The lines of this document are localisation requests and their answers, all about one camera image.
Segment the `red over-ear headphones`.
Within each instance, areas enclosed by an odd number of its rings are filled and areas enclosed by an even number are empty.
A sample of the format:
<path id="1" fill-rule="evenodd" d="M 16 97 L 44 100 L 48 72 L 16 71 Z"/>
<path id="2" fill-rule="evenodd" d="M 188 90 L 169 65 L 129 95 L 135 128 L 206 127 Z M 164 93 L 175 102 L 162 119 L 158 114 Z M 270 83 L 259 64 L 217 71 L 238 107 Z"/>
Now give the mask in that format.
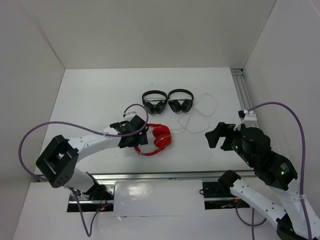
<path id="1" fill-rule="evenodd" d="M 157 149 L 149 153 L 141 152 L 138 146 L 135 146 L 134 149 L 139 155 L 150 157 L 160 153 L 172 143 L 172 134 L 170 129 L 162 124 L 148 123 L 147 126 L 149 128 L 153 128 L 152 135 L 155 137 L 153 144 L 157 147 Z"/>

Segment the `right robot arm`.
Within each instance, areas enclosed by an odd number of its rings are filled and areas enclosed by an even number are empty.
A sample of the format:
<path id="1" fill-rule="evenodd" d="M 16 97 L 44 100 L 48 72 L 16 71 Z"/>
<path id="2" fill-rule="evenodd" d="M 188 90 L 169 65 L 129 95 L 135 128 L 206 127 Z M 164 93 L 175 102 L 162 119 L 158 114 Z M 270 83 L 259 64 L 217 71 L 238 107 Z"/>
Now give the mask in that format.
<path id="1" fill-rule="evenodd" d="M 270 138 L 256 127 L 218 123 L 205 133 L 209 147 L 215 148 L 220 138 L 224 151 L 234 151 L 255 176 L 277 195 L 281 205 L 269 200 L 250 187 L 235 171 L 228 170 L 218 179 L 218 190 L 223 196 L 233 195 L 245 201 L 263 215 L 276 229 L 282 240 L 318 240 L 320 219 L 307 198 L 300 192 L 300 179 L 293 164 L 271 148 Z"/>

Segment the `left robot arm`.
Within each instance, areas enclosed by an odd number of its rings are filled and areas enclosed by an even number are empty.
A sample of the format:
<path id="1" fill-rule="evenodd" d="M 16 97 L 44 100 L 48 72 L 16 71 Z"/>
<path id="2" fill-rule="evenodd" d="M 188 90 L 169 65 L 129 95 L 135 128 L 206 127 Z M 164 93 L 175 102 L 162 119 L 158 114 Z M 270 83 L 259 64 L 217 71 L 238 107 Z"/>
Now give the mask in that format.
<path id="1" fill-rule="evenodd" d="M 111 148 L 131 148 L 148 143 L 147 124 L 139 116 L 129 121 L 112 123 L 98 133 L 65 138 L 55 136 L 41 153 L 36 166 L 53 188 L 66 187 L 77 190 L 88 200 L 110 192 L 89 172 L 76 168 L 82 159 Z"/>

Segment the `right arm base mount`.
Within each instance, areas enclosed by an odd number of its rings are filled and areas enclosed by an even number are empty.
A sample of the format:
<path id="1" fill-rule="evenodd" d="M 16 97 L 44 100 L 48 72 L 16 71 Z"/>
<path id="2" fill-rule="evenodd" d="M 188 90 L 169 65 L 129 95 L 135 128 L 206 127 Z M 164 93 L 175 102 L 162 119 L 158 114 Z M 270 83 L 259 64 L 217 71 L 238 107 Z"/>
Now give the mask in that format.
<path id="1" fill-rule="evenodd" d="M 249 208 L 250 206 L 240 198 L 233 196 L 230 193 L 222 193 L 219 189 L 218 182 L 203 182 L 202 189 L 199 194 L 204 198 L 205 210 L 222 210 Z"/>

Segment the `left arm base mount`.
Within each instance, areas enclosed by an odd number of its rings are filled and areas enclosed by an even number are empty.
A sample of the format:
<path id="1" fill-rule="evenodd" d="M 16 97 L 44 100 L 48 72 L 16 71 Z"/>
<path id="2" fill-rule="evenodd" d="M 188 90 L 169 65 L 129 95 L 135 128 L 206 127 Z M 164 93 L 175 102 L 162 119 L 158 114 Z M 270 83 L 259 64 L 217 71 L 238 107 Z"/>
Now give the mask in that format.
<path id="1" fill-rule="evenodd" d="M 104 186 L 105 191 L 101 190 L 93 197 L 76 190 L 76 196 L 80 203 L 82 212 L 95 213 L 97 210 L 100 212 L 113 212 L 114 211 L 114 197 L 115 197 L 115 181 L 102 181 L 101 185 Z"/>

